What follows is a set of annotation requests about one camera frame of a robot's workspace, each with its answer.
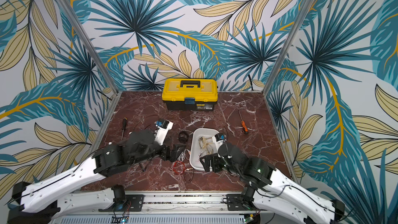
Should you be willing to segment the red transparent watch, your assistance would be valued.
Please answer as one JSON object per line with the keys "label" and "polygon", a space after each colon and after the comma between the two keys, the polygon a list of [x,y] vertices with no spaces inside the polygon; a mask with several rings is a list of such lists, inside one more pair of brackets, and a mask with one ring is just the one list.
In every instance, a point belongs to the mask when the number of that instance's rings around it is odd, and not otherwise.
{"label": "red transparent watch", "polygon": [[175,161],[172,165],[172,170],[177,175],[182,175],[186,170],[186,165],[182,161]]}

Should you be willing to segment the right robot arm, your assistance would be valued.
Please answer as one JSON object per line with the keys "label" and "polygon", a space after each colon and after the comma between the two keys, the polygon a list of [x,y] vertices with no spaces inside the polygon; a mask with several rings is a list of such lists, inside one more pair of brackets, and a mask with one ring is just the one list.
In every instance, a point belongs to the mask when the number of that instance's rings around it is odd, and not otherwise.
{"label": "right robot arm", "polygon": [[344,217],[342,201],[313,194],[272,164],[249,157],[230,143],[200,162],[206,172],[227,171],[245,183],[239,197],[244,208],[271,211],[298,224],[337,224]]}

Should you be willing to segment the beige square watch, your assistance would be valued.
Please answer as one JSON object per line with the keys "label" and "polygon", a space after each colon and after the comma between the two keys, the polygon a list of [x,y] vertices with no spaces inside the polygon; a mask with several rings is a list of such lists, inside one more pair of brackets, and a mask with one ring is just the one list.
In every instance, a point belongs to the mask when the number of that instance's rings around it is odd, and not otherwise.
{"label": "beige square watch", "polygon": [[202,136],[202,137],[199,138],[199,144],[200,144],[200,147],[202,149],[206,148],[208,145],[210,145],[212,143],[213,143],[213,141],[212,141],[212,137],[211,136],[210,137]]}

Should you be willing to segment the black round watch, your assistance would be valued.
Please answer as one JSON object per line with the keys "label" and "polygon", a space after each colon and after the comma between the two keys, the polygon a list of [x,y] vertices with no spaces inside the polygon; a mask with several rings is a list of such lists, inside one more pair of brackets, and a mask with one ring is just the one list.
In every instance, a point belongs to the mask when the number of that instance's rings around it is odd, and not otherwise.
{"label": "black round watch", "polygon": [[187,131],[181,131],[178,135],[178,140],[182,144],[186,144],[189,141],[190,134]]}

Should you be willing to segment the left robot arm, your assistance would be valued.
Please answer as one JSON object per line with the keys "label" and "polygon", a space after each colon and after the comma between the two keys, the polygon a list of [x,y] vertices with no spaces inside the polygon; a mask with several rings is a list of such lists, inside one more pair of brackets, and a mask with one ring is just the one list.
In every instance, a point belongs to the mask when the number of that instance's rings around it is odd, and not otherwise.
{"label": "left robot arm", "polygon": [[159,157],[175,162],[185,145],[170,148],[156,140],[149,130],[132,132],[119,144],[96,150],[81,164],[34,184],[19,182],[12,189],[18,206],[9,210],[9,224],[48,224],[52,220],[88,209],[124,209],[126,195],[122,186],[88,193],[74,191],[90,183],[123,173],[129,167]]}

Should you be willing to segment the aluminium front rail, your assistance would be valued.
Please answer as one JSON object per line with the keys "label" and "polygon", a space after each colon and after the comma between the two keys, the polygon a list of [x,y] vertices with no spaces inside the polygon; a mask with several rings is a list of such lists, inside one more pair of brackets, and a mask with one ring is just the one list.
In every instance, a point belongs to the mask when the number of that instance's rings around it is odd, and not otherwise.
{"label": "aluminium front rail", "polygon": [[129,210],[97,209],[68,214],[53,224],[295,224],[308,215],[276,198],[262,198],[257,210],[245,210],[239,192],[129,191]]}

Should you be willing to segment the yellow black toolbox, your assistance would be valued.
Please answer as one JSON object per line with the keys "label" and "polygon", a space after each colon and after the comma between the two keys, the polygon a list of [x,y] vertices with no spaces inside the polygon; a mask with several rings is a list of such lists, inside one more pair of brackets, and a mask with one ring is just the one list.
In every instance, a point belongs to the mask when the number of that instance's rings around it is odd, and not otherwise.
{"label": "yellow black toolbox", "polygon": [[170,111],[213,111],[218,102],[213,79],[170,78],[165,81],[162,101]]}

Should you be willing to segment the black yellow screwdriver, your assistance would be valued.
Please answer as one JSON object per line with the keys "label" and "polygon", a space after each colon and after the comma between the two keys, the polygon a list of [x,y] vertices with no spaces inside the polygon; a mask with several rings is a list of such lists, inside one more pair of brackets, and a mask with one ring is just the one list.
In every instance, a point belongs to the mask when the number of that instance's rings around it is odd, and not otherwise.
{"label": "black yellow screwdriver", "polygon": [[126,126],[127,126],[127,118],[123,118],[123,120],[122,120],[122,128],[121,128],[121,130],[122,130],[121,140],[123,140],[124,133],[125,133],[125,130],[126,130]]}

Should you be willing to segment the white plastic storage tray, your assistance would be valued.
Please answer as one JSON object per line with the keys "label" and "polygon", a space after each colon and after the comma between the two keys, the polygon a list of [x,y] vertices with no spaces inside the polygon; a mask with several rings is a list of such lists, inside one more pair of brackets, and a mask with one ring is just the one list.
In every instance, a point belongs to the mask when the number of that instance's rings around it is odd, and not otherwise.
{"label": "white plastic storage tray", "polygon": [[[190,165],[197,171],[202,171],[204,172],[204,168],[202,164],[200,163],[200,157],[204,156],[202,155],[202,148],[200,147],[199,144],[199,138],[202,136],[205,137],[213,137],[215,134],[219,133],[215,129],[209,129],[209,128],[198,128],[194,131],[193,136],[192,136],[192,143],[191,143],[191,155],[190,155]],[[216,147],[214,143],[208,145],[212,146],[214,149],[214,153],[217,153]]]}

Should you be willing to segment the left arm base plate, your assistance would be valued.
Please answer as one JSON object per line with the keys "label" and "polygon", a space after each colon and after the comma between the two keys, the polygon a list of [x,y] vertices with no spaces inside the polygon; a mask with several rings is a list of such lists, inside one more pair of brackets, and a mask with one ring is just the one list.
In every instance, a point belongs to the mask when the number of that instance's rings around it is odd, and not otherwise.
{"label": "left arm base plate", "polygon": [[100,207],[99,212],[140,212],[142,210],[144,195],[126,194],[121,185],[115,185],[104,192],[109,192],[106,197],[110,199],[111,205],[107,208]]}

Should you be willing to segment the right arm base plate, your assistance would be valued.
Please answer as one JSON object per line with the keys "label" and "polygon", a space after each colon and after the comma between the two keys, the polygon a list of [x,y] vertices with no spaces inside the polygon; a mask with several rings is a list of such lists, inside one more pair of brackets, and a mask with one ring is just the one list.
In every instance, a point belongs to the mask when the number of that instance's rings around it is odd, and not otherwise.
{"label": "right arm base plate", "polygon": [[267,211],[264,207],[256,207],[255,200],[258,200],[256,196],[249,199],[240,194],[227,194],[222,201],[227,205],[229,211]]}

